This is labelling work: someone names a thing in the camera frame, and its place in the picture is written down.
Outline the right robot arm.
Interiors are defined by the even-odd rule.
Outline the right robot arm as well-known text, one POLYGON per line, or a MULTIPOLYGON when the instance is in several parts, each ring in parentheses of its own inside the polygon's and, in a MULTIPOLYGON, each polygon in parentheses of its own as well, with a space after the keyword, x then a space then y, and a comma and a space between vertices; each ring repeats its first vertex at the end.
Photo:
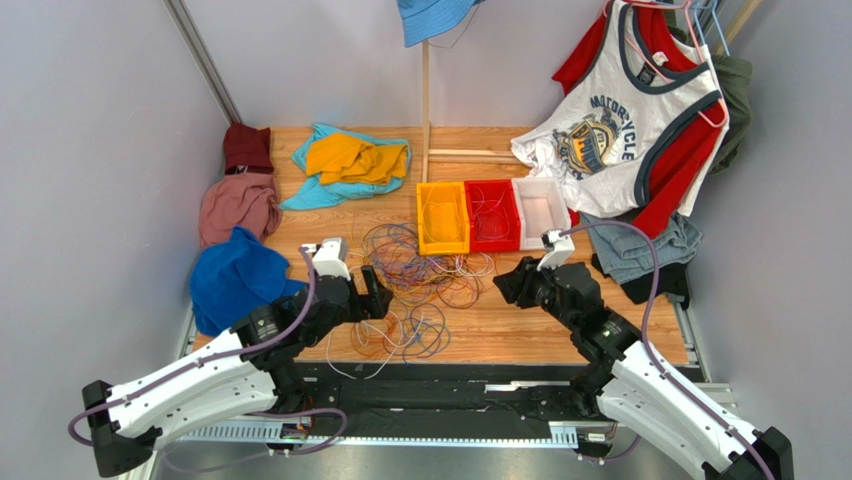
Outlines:
POLYGON ((607 307, 582 263, 539 268, 526 256, 497 275, 504 300, 541 308, 570 332, 588 365, 570 382, 566 406, 633 430, 695 479, 791 479, 790 440, 758 430, 672 368, 640 330, 607 307))

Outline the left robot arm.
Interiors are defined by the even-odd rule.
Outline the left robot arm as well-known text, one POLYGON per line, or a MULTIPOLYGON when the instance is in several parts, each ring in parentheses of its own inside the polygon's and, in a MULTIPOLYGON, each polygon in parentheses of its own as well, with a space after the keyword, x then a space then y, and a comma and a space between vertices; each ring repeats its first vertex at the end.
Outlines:
POLYGON ((366 293, 348 276, 315 275, 292 296, 259 306, 204 348, 139 380, 82 390, 97 470, 127 473, 178 438, 232 417, 291 414, 307 404, 296 358, 344 323, 382 319, 392 292, 370 266, 366 293))

